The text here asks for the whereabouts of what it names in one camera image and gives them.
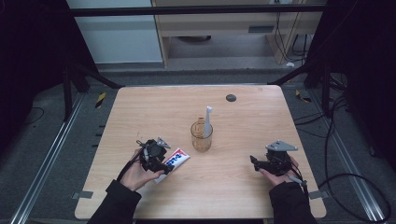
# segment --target wall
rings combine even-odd
[[[70,8],[151,7],[149,0],[67,0]],[[153,16],[76,18],[97,64],[161,63]]]

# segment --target toothpaste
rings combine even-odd
[[[166,165],[174,165],[175,168],[173,169],[173,171],[176,170],[176,168],[181,165],[181,163],[183,163],[184,161],[186,161],[190,156],[185,153],[183,150],[181,150],[181,148],[177,148],[177,150],[172,153],[172,155],[169,157],[168,160],[166,160],[165,164]],[[166,178],[166,175],[160,175],[160,177],[158,177],[157,179],[155,179],[154,181],[158,184],[160,183],[163,179]]]

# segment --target white electric toothbrush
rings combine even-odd
[[[204,138],[207,138],[210,135],[210,132],[211,132],[209,114],[212,112],[212,110],[213,110],[212,106],[207,106],[206,107],[206,119],[205,119],[205,125],[204,125]]]

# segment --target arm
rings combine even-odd
[[[136,190],[158,178],[163,171],[146,172],[140,161],[135,161],[120,182],[113,180],[108,186],[107,196],[91,217],[89,224],[132,223],[134,210],[142,196]]]
[[[298,167],[298,162],[290,157],[294,166]],[[305,197],[299,184],[293,182],[287,175],[294,175],[293,172],[287,175],[275,176],[264,169],[260,169],[262,175],[268,178],[274,188],[270,190],[271,205],[274,209],[274,223],[304,223],[316,224],[317,221],[311,214],[309,201]]]

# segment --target black sleeve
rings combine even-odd
[[[111,182],[106,192],[107,196],[88,223],[132,223],[134,210],[142,196],[135,191],[127,189],[116,180]]]
[[[274,208],[274,223],[317,224],[311,214],[309,201],[297,183],[282,183],[270,190],[271,204]]]

